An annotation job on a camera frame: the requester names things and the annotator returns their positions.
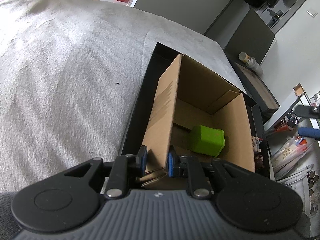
black tray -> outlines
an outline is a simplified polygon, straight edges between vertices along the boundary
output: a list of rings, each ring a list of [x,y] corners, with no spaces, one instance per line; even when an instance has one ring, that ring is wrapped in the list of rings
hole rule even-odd
[[[256,88],[252,85],[252,83],[250,82],[250,80],[246,77],[246,75],[240,70],[240,68],[237,66],[236,63],[240,64],[243,67],[246,67],[244,65],[244,63],[242,63],[240,60],[235,59],[235,61],[233,61],[233,59],[231,57],[228,57],[228,60],[233,68],[233,70],[235,71],[235,73],[237,74],[237,76],[239,77],[244,89],[247,91],[247,93],[249,93],[251,95],[251,98],[253,98],[253,100],[255,100],[257,102],[257,104],[259,105],[261,112],[262,112],[262,117],[264,119],[264,122],[268,121],[270,119],[270,117],[275,113],[276,110],[278,110],[277,108],[268,108],[267,104],[264,102],[264,100],[262,99],[262,97],[260,96],[259,92],[256,90]],[[275,103],[278,105],[278,107],[280,106],[279,103],[277,102],[277,100],[275,99],[275,97],[273,96],[273,94],[270,92],[270,90],[268,89],[268,87],[263,83],[263,81],[260,79],[261,83],[264,85],[264,87],[267,89],[267,91],[269,92],[269,94],[272,96],[273,100],[275,101]]]
[[[143,78],[135,106],[131,112],[131,116],[119,150],[119,155],[138,153],[147,129],[158,80],[178,54],[179,52],[176,50],[171,49],[159,42],[156,44]],[[263,139],[263,142],[260,144],[260,149],[261,155],[264,159],[264,168],[259,169],[257,173],[270,178],[268,159],[269,153],[264,134],[260,108],[252,98],[247,96],[244,92],[242,92],[242,94],[244,96],[244,101],[248,112],[251,134],[252,136],[258,136],[259,138]]]

door handle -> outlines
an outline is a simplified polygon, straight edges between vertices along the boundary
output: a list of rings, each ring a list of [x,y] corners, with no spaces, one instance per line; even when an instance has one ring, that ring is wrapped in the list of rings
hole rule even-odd
[[[314,14],[312,14],[310,11],[307,11],[307,14],[310,15],[312,18],[317,16],[317,12],[315,12]]]
[[[271,28],[277,20],[279,20],[279,18],[281,17],[281,15],[283,15],[283,11],[279,10],[277,13],[274,12],[273,10],[271,10],[270,8],[267,9],[267,11],[271,14],[272,18],[271,20],[268,22],[268,27]]]

green cube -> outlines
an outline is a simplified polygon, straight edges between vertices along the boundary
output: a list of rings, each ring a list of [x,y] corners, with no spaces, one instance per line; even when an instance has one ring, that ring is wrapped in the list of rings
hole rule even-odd
[[[196,153],[217,157],[224,145],[223,130],[197,125],[189,134],[188,149]]]

bed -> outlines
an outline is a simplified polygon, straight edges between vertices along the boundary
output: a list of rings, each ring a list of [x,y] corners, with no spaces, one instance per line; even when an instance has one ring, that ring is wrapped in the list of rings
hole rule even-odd
[[[3,0],[0,14],[0,192],[113,160],[157,42],[244,91],[215,41],[163,17],[96,0]]]

black box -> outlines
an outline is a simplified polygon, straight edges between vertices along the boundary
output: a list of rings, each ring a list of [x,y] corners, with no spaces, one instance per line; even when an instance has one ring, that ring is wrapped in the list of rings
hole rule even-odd
[[[126,131],[119,150],[119,155],[137,154],[147,129],[151,114],[154,96],[158,80],[164,71],[170,66],[179,52],[161,43],[157,43],[148,64],[141,88],[136,99],[135,106],[131,112]],[[246,104],[252,136],[263,139],[260,144],[261,155],[263,156],[264,168],[257,173],[270,177],[269,158],[267,142],[264,134],[263,121],[258,104],[242,92]]]

